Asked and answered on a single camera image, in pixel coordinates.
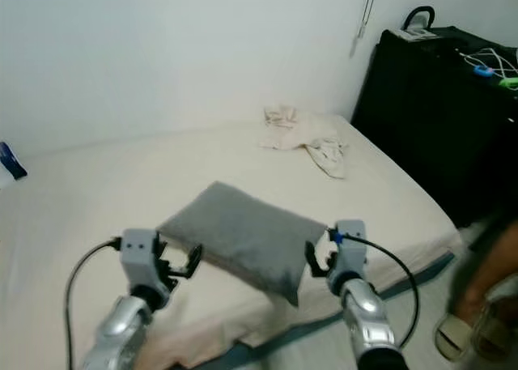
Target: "bed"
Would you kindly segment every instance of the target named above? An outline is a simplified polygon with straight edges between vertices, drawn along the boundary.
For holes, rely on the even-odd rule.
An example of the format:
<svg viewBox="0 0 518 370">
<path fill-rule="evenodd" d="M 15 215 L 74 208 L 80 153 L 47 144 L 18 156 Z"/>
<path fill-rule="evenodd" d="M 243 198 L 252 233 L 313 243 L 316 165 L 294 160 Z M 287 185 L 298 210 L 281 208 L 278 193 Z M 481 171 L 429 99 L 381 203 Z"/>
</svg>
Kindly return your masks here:
<svg viewBox="0 0 518 370">
<path fill-rule="evenodd" d="M 369 240 L 392 250 L 414 272 L 459 247 L 458 231 L 440 207 L 348 123 L 341 126 L 349 143 L 345 180 L 326 176 L 304 149 L 260 148 L 263 128 L 235 124 L 26 159 L 29 177 L 0 192 L 2 368 L 62 368 L 63 289 L 76 261 L 125 228 L 155 228 L 215 180 L 328 225 L 362 219 Z M 323 237 L 318 256 L 330 247 Z M 179 249 L 165 256 L 173 265 L 185 261 Z M 404 278 L 375 250 L 367 259 L 367 276 L 377 289 Z M 126 284 L 113 251 L 100 253 L 82 270 L 72 304 L 78 360 Z M 293 308 L 202 262 L 155 315 L 138 368 L 191 368 L 236 342 L 256 347 L 338 311 L 338 299 L 324 280 L 311 278 L 307 266 L 299 307 Z"/>
</svg>

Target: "blue object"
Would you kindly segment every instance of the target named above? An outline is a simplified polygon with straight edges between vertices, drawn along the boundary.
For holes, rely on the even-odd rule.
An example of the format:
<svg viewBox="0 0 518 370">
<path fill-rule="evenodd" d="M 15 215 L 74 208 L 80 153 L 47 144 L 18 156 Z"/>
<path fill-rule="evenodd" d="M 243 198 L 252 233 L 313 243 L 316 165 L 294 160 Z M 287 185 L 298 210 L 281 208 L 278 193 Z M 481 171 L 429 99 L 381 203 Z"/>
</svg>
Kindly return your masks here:
<svg viewBox="0 0 518 370">
<path fill-rule="evenodd" d="M 0 163 L 13 175 L 15 180 L 19 180 L 27 175 L 27 171 L 19 164 L 5 142 L 0 142 Z"/>
<path fill-rule="evenodd" d="M 337 245 L 341 245 L 343 242 L 343 235 L 340 232 L 336 231 L 333 234 L 333 242 L 336 243 Z"/>
<path fill-rule="evenodd" d="M 490 68 L 489 66 L 485 65 L 477 65 L 473 68 L 473 72 L 482 77 L 491 77 L 493 74 L 495 74 L 495 70 L 493 68 Z"/>
</svg>

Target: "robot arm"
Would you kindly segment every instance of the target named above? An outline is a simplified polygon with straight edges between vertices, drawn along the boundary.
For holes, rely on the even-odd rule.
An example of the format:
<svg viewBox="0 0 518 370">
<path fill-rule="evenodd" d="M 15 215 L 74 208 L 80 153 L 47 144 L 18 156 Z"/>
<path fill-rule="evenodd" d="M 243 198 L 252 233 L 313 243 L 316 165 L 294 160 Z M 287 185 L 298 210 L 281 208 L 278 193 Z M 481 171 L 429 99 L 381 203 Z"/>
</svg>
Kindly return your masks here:
<svg viewBox="0 0 518 370">
<path fill-rule="evenodd" d="M 321 269 L 316 261 L 314 246 L 306 244 L 306 259 L 312 275 L 326 277 L 330 291 L 342 299 L 343 318 L 350 330 L 359 370 L 408 370 L 395 343 L 383 300 L 364 278 L 367 246 L 350 240 L 342 241 L 341 234 L 346 233 L 365 237 L 365 226 L 359 220 L 344 220 L 338 222 L 336 230 L 329 232 L 338 251 L 328 258 L 328 270 Z"/>
<path fill-rule="evenodd" d="M 171 268 L 160 259 L 165 243 L 154 230 L 130 229 L 121 238 L 121 263 L 129 280 L 129 296 L 121 296 L 96 333 L 96 343 L 83 362 L 84 370 L 130 370 L 146 340 L 152 315 L 165 307 L 178 285 L 189 279 L 202 259 L 202 247 L 191 250 L 187 265 Z"/>
</svg>

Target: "white towel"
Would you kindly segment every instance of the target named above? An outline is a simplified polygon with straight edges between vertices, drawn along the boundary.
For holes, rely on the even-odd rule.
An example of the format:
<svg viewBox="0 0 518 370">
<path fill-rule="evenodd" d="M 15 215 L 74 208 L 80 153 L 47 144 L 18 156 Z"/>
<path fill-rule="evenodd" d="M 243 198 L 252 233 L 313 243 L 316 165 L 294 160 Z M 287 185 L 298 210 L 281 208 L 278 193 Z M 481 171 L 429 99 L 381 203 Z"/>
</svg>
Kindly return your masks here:
<svg viewBox="0 0 518 370">
<path fill-rule="evenodd" d="M 337 123 L 343 117 L 331 114 L 306 113 L 281 105 L 265 108 L 267 134 L 262 147 L 291 150 L 305 147 L 315 163 L 329 176 L 345 178 L 347 144 L 340 136 Z"/>
</svg>

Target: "white wall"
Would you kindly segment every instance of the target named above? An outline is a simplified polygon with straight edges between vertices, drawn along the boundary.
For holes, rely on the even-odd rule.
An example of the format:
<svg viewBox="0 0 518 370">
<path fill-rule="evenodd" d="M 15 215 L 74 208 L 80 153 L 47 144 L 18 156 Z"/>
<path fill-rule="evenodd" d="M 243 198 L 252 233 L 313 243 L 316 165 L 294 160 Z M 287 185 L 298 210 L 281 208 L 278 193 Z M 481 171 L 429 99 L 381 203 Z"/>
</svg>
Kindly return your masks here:
<svg viewBox="0 0 518 370">
<path fill-rule="evenodd" d="M 516 0 L 376 0 L 352 58 L 363 0 L 2 0 L 0 135 L 32 155 L 278 102 L 349 117 L 381 31 L 424 3 L 518 45 Z"/>
</svg>

